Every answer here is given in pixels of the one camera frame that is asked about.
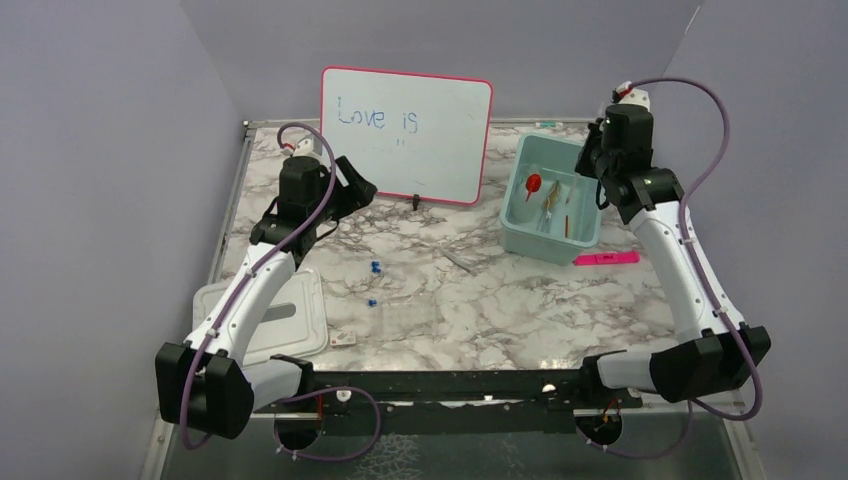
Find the teal plastic bin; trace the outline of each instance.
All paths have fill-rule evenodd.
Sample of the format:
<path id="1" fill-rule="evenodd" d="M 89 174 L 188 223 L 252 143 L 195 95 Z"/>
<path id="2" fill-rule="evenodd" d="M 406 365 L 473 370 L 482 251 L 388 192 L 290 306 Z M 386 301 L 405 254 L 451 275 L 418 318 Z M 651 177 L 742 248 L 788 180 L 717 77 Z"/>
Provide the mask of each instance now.
<path id="1" fill-rule="evenodd" d="M 581 148 L 579 143 L 550 135 L 528 133 L 521 137 L 500 214 L 504 250 L 566 265 L 584 250 L 597 245 L 601 231 L 601 211 L 595 205 L 597 181 L 574 173 Z M 542 177 L 542 186 L 528 203 L 525 182 L 534 171 Z M 566 205 L 565 199 L 575 176 L 575 192 Z M 550 230 L 545 233 L 538 229 L 544 215 L 542 201 L 557 180 L 560 195 L 553 209 Z M 566 215 L 568 238 L 565 236 Z"/>

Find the pink marker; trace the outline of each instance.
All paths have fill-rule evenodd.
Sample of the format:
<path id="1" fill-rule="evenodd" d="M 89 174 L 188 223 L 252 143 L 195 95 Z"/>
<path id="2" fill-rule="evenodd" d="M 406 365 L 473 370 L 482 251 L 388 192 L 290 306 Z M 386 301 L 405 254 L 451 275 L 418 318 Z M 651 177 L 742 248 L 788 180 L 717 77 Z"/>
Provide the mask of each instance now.
<path id="1" fill-rule="evenodd" d="M 639 263 L 639 258 L 639 252 L 636 250 L 631 252 L 590 253 L 587 255 L 578 255 L 574 259 L 574 264 L 578 267 L 585 267 L 588 265 Z"/>

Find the red object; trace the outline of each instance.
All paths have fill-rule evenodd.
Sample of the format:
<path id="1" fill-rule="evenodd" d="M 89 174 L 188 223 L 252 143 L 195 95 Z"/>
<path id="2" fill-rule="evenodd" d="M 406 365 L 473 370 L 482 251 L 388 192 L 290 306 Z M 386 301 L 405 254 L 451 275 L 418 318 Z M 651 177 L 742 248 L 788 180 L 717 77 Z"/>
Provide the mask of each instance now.
<path id="1" fill-rule="evenodd" d="M 582 267 L 587 265 L 612 265 L 618 263 L 639 263 L 639 252 L 614 252 L 580 255 L 574 259 L 574 264 Z"/>
<path id="2" fill-rule="evenodd" d="M 527 183 L 524 184 L 524 187 L 527 189 L 527 198 L 524 199 L 526 202 L 530 200 L 530 195 L 539 191 L 539 188 L 542 187 L 542 177 L 539 176 L 538 173 L 534 173 L 527 177 Z"/>

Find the marble countertop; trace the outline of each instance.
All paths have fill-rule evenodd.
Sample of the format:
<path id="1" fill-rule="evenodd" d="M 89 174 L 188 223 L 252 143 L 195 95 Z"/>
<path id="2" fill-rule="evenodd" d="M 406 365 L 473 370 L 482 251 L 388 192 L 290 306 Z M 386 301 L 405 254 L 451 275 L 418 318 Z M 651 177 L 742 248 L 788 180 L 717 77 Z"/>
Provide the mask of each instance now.
<path id="1" fill-rule="evenodd" d="M 312 249 L 303 265 L 321 273 L 331 337 L 356 334 L 354 345 L 309 357 L 316 369 L 574 368 L 587 355 L 674 344 L 671 311 L 653 267 L 613 209 L 604 211 L 594 251 L 636 249 L 643 258 L 638 264 L 563 267 L 501 248 L 501 202 L 518 140 L 531 131 L 586 136 L 580 126 L 493 126 L 476 205 L 422 203 L 412 211 L 408 200 L 377 197 Z M 282 160 L 276 129 L 259 129 L 229 233 L 225 279 L 234 275 L 250 229 L 277 194 Z M 372 260 L 381 262 L 382 275 L 371 272 Z M 378 306 L 368 307 L 369 299 Z"/>

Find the white plastic tray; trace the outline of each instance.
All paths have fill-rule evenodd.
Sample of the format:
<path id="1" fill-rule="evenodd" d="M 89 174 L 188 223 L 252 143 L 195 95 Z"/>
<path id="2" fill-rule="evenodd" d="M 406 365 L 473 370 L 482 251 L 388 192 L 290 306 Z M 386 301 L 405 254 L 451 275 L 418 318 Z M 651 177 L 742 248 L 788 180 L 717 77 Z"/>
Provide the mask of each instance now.
<path id="1" fill-rule="evenodd" d="M 209 315 L 229 284 L 229 281 L 214 283 L 194 294 L 194 328 Z M 271 301 L 247 346 L 244 365 L 262 363 L 277 354 L 315 355 L 327 347 L 327 341 L 321 275 L 318 270 L 301 268 Z"/>

